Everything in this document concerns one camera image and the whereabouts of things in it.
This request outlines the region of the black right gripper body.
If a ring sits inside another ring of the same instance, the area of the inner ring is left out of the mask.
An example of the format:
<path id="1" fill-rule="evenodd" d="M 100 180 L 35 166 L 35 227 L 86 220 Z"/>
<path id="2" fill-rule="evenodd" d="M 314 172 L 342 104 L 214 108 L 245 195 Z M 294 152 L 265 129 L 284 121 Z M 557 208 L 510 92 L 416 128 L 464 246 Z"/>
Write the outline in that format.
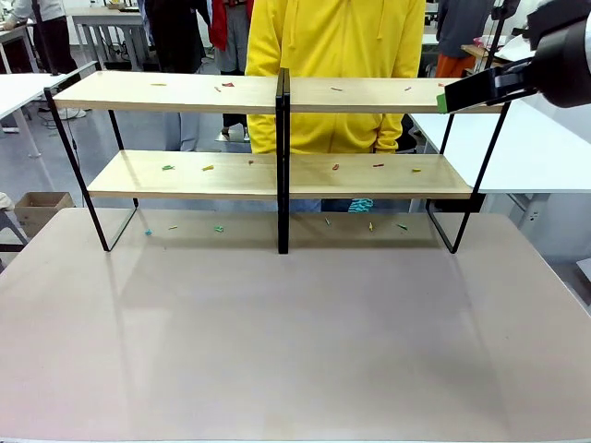
<path id="1" fill-rule="evenodd" d="M 559 108 L 590 103 L 587 19 L 546 33 L 528 66 L 528 83 Z"/>

